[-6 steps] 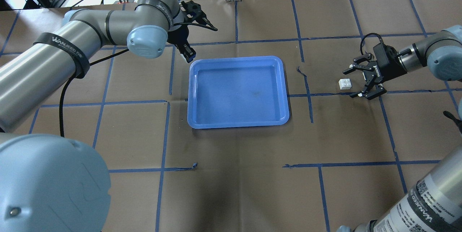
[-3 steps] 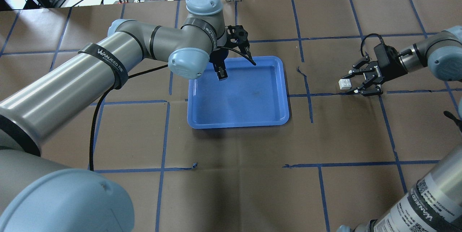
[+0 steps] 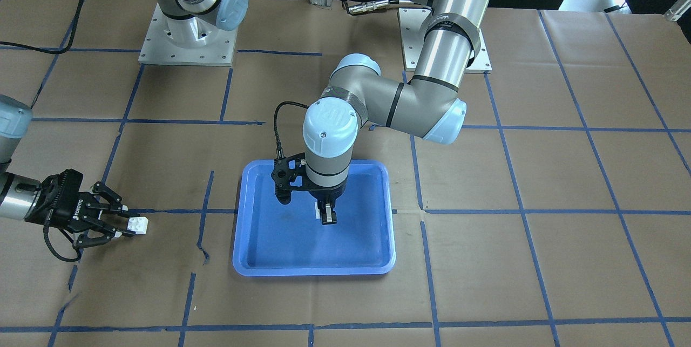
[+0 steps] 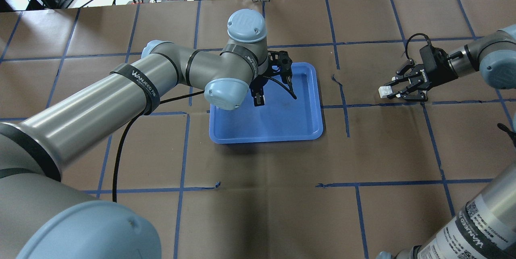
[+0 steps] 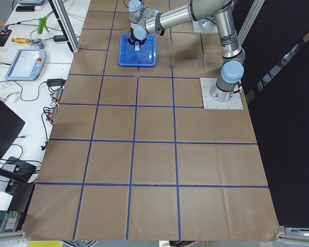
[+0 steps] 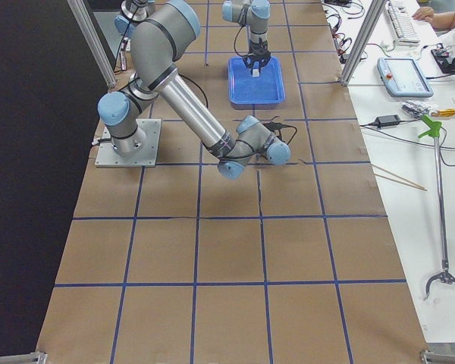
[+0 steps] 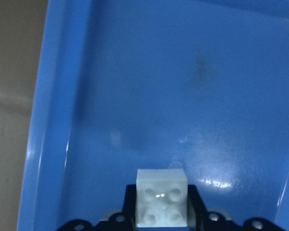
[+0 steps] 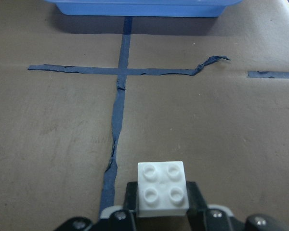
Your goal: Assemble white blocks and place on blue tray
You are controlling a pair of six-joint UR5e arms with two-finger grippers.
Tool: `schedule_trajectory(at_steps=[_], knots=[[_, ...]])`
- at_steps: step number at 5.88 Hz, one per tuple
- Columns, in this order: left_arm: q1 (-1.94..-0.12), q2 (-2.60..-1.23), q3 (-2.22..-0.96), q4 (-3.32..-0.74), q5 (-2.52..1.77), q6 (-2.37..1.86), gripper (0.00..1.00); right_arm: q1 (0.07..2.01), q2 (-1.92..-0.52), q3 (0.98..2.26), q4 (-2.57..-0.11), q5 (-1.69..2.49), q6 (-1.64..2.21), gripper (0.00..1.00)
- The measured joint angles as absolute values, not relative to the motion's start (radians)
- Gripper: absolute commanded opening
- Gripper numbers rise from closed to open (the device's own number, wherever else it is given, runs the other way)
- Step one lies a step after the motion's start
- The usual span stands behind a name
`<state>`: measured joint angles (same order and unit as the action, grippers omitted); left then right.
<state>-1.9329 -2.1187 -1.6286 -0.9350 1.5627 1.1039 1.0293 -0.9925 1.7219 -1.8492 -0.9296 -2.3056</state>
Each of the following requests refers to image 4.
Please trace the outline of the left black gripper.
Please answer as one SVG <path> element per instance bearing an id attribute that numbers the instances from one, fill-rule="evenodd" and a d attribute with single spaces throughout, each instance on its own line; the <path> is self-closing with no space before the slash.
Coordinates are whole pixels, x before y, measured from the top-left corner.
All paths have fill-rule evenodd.
<path id="1" fill-rule="evenodd" d="M 273 69 L 270 64 L 267 66 L 264 66 L 264 73 L 258 74 L 256 79 L 253 79 L 250 83 L 250 92 L 251 97 L 253 98 L 253 104 L 255 107 L 264 106 L 265 105 L 265 92 L 264 87 L 268 81 L 267 77 L 272 77 L 273 75 Z"/>

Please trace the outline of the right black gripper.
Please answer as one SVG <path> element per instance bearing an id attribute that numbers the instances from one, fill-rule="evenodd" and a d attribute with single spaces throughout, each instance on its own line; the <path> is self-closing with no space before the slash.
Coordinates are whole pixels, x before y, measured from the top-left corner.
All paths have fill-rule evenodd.
<path id="1" fill-rule="evenodd" d="M 427 90 L 458 79 L 449 62 L 449 55 L 442 48 L 426 45 L 420 49 L 422 64 L 416 64 L 411 58 L 395 72 L 389 86 L 409 82 L 394 96 L 407 102 L 428 101 Z"/>

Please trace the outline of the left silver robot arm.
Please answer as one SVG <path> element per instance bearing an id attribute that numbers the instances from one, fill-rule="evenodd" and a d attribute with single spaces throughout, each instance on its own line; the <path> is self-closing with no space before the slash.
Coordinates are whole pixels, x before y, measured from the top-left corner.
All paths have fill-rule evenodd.
<path id="1" fill-rule="evenodd" d="M 135 63 L 17 124 L 1 123 L 2 259 L 160 259 L 156 228 L 126 206 L 61 182 L 64 169 L 137 116 L 151 114 L 178 84 L 237 109 L 268 68 L 261 13 L 227 20 L 219 55 L 153 40 Z"/>

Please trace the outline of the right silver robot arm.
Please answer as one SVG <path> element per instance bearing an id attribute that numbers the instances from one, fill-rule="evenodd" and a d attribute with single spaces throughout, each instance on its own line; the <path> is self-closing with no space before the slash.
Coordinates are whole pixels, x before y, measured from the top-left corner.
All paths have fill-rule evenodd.
<path id="1" fill-rule="evenodd" d="M 472 41 L 450 54 L 427 44 L 422 62 L 411 57 L 391 81 L 379 88 L 382 99 L 425 102 L 427 92 L 460 77 L 479 72 L 494 89 L 515 88 L 515 26 Z M 378 259 L 514 259 L 516 240 L 516 170 L 511 163 L 488 186 L 467 202 L 455 217 L 423 245 Z"/>

